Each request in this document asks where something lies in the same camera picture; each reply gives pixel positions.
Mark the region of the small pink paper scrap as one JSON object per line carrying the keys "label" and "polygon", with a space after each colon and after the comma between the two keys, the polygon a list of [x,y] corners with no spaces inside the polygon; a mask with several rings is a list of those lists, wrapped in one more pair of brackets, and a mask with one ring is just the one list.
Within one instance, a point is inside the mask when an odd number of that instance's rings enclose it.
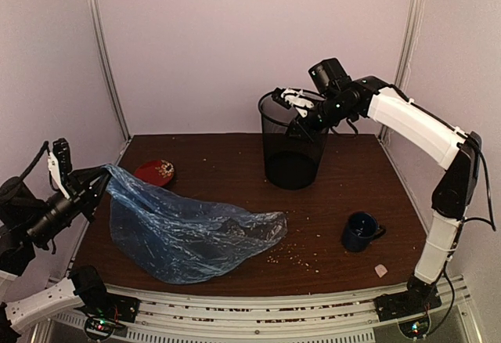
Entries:
{"label": "small pink paper scrap", "polygon": [[387,274],[387,268],[382,264],[377,265],[374,270],[380,278]]}

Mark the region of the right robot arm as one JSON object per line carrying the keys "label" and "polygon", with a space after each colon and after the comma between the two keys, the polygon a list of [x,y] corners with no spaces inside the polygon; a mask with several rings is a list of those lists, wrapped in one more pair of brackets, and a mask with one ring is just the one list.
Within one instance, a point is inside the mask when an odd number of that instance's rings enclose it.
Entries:
{"label": "right robot arm", "polygon": [[421,148],[444,170],[431,197],[432,223],[409,290],[401,304],[407,312],[419,312],[430,300],[431,289],[456,249],[465,213],[478,180],[481,137],[447,124],[419,107],[395,85],[375,76],[352,79],[338,59],[324,60],[309,69],[320,100],[286,88],[276,102],[297,111],[287,134],[309,142],[323,129],[343,120],[369,118]]}

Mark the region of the right aluminium corner post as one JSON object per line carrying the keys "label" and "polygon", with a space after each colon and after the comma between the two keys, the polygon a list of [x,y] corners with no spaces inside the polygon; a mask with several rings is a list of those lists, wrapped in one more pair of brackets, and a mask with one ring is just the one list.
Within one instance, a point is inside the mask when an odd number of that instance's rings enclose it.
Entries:
{"label": "right aluminium corner post", "polygon": [[395,85],[405,91],[409,83],[411,60],[418,43],[425,0],[410,0],[402,49],[395,76]]}

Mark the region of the black mesh trash bin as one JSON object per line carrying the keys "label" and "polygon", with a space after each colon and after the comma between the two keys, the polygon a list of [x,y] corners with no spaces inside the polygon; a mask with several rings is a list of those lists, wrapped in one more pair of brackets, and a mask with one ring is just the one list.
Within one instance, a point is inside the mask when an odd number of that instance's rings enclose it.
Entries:
{"label": "black mesh trash bin", "polygon": [[275,88],[258,101],[265,162],[265,176],[285,190],[300,190],[315,181],[329,129],[315,132],[310,139],[289,135],[291,122],[300,116],[294,107],[275,101],[285,88]]}

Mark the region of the left aluminium corner post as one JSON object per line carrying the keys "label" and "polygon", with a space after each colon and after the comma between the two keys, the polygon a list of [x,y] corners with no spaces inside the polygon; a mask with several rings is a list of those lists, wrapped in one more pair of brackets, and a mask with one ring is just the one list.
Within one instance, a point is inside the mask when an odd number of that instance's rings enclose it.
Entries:
{"label": "left aluminium corner post", "polygon": [[123,140],[128,143],[132,139],[132,135],[129,131],[124,110],[121,105],[121,101],[117,92],[116,83],[114,80],[114,74],[110,62],[110,56],[106,46],[106,38],[103,30],[103,22],[101,18],[101,13],[99,10],[99,0],[87,0],[88,8],[92,20],[92,27],[94,32],[94,37],[96,40],[99,64],[103,73],[103,79],[106,86],[107,94],[110,98],[110,103],[114,116],[117,120],[118,127],[121,132]]}

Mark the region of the red floral plate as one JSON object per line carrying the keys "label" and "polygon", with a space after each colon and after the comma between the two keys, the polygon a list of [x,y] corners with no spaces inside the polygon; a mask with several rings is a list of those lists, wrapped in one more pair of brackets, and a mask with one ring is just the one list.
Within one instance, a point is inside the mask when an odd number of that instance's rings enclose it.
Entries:
{"label": "red floral plate", "polygon": [[140,165],[133,175],[143,182],[165,188],[175,178],[175,166],[163,159],[147,161]]}

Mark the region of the aluminium corner post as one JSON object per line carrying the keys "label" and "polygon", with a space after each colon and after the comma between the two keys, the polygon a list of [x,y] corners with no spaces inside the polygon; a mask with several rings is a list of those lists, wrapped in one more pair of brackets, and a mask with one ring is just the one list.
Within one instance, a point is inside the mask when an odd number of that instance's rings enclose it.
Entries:
{"label": "aluminium corner post", "polygon": [[87,0],[88,8],[92,20],[92,27],[94,32],[94,37],[96,40],[99,64],[103,73],[103,79],[106,86],[107,94],[110,98],[110,103],[114,116],[117,120],[118,127],[121,132],[123,140],[128,143],[132,139],[132,135],[129,131],[124,110],[121,105],[121,101],[117,92],[116,83],[114,80],[114,74],[110,62],[110,56],[106,46],[106,38],[103,30],[103,22],[101,18],[101,13],[99,10],[99,0]]}
{"label": "aluminium corner post", "polygon": [[411,60],[418,43],[425,0],[410,0],[402,49],[395,76],[395,85],[405,91],[409,83]]}

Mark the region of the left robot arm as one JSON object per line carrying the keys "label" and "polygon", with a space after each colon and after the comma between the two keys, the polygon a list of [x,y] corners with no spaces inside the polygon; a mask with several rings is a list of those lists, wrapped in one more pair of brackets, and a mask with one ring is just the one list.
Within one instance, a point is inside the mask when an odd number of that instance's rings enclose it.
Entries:
{"label": "left robot arm", "polygon": [[[105,168],[84,168],[67,176],[48,200],[34,196],[23,176],[1,186],[1,291],[27,269],[35,248],[54,250],[54,238],[70,227],[78,215],[89,222],[99,205],[110,173]],[[85,306],[96,315],[113,309],[113,299],[95,267],[83,266],[70,272],[54,291],[44,290],[13,303],[1,303],[1,340],[17,341],[23,330],[53,314]]]}

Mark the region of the dark blue mug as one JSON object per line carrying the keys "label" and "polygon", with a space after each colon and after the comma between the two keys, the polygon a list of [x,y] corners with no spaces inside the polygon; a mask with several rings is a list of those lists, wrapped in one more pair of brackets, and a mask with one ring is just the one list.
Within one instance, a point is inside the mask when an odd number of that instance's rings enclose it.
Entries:
{"label": "dark blue mug", "polygon": [[386,227],[380,225],[371,214],[357,211],[346,221],[341,235],[341,244],[349,252],[362,252],[386,232]]}

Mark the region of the blue plastic trash bag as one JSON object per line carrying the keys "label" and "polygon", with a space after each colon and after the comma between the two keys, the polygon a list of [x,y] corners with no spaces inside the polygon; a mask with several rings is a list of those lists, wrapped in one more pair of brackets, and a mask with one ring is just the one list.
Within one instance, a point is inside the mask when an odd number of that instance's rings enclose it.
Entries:
{"label": "blue plastic trash bag", "polygon": [[202,283],[233,271],[287,235],[281,211],[250,212],[232,204],[181,197],[108,164],[110,237],[152,277]]}

